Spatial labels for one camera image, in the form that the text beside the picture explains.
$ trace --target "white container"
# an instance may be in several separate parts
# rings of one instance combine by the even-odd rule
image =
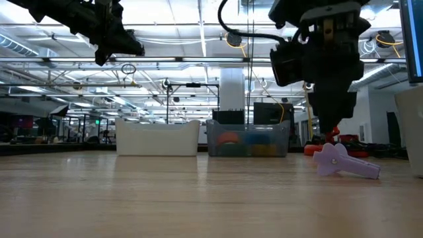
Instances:
[[[423,87],[395,95],[412,173],[423,178]]]
[[[200,121],[185,125],[134,124],[116,119],[116,147],[123,156],[196,156]]]

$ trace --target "white pillar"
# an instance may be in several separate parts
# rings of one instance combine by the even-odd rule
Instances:
[[[220,69],[220,110],[245,109],[243,68]]]

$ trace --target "white plastic bin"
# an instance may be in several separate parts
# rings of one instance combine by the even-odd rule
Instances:
[[[185,125],[134,124],[116,119],[116,147],[123,156],[196,156],[200,121]]]

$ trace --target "ceiling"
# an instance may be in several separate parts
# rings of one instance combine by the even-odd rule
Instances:
[[[126,28],[135,30],[135,35],[144,46],[147,57],[231,57],[241,58],[243,53],[239,48],[231,48],[227,45],[221,36],[225,36],[225,31],[220,27],[217,21],[217,8],[220,0],[199,0],[199,1],[185,1],[185,0],[122,0],[122,6],[125,8],[123,15],[123,23]],[[6,0],[0,0],[0,30],[7,34],[16,37],[24,42],[29,47],[43,47],[48,48],[58,54],[60,57],[93,57],[96,50],[95,46],[91,46],[84,36],[75,36],[69,32],[66,26],[46,17],[40,24],[36,24],[34,19],[28,14],[26,9],[22,9]],[[363,17],[368,18],[372,24],[372,28],[361,35],[362,41],[360,48],[362,49],[363,58],[393,58],[396,57],[392,48],[380,49],[371,48],[370,43],[366,43],[369,37],[375,36],[378,30],[390,30],[391,34],[396,40],[402,41],[401,21],[398,9],[389,9],[382,11],[377,15],[369,15],[363,12]],[[200,27],[200,18],[203,20],[204,28]],[[267,17],[266,11],[258,11],[254,16],[249,18],[238,11],[238,1],[230,0],[223,10],[223,19],[227,24],[236,27],[239,30],[247,30],[247,20],[251,23],[254,19],[256,26],[255,32],[277,34],[279,36],[288,37],[293,36],[296,28],[293,26],[286,26],[282,30],[276,30],[274,23]],[[204,40],[201,38],[201,30],[204,30]],[[254,57],[268,58],[269,51],[274,48],[275,41],[256,39],[254,41]],[[403,53],[402,46],[398,47],[400,54]],[[0,56],[2,57],[22,57],[8,49],[0,47]],[[219,83],[220,69],[233,65],[223,64],[201,64],[201,63],[136,63],[134,64],[138,71],[126,76],[120,68],[122,64],[108,65],[112,69],[104,70],[92,63],[61,63],[55,70],[48,68],[40,68],[39,65],[10,63],[8,66],[12,69],[23,71],[30,76],[33,83],[46,82],[48,79],[54,79],[54,83],[60,85],[64,83],[73,83],[80,81],[83,83],[107,83],[107,84],[125,84],[131,83],[132,80],[136,82],[139,87],[109,87],[108,93],[113,95],[131,95],[140,93],[161,94],[162,82],[168,79],[171,83]],[[245,75],[248,75],[246,65],[238,65],[243,67]],[[366,71],[371,71],[378,65],[366,65]],[[11,68],[3,68],[5,71],[10,71]],[[271,95],[303,95],[302,83],[295,83],[288,87],[278,87],[274,82],[274,76],[269,65],[256,65],[253,71],[262,81],[267,91]],[[22,81],[30,80],[28,77],[20,77],[15,81],[21,83]],[[253,95],[265,95],[266,92],[262,89],[258,82],[254,82],[255,87],[252,92]],[[87,88],[82,91],[76,91],[72,88],[60,88],[62,93],[89,93]],[[187,89],[182,87],[178,93],[189,95],[212,95],[210,89],[205,87],[199,89]],[[139,109],[164,109],[157,99],[124,99]],[[272,102],[272,99],[252,99]],[[290,99],[292,102],[297,102],[300,99]],[[120,104],[115,102],[105,102],[101,98],[94,98],[92,100],[97,106],[101,108],[123,108]],[[216,105],[217,99],[210,96],[210,98],[203,99],[182,99],[180,102],[173,104],[178,105]]]

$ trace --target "purple plastic toy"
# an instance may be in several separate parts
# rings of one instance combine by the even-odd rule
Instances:
[[[321,176],[346,171],[369,179],[378,179],[381,171],[379,165],[349,156],[346,148],[340,143],[335,146],[331,143],[325,144],[321,152],[315,152],[313,159],[319,164],[317,173]]]

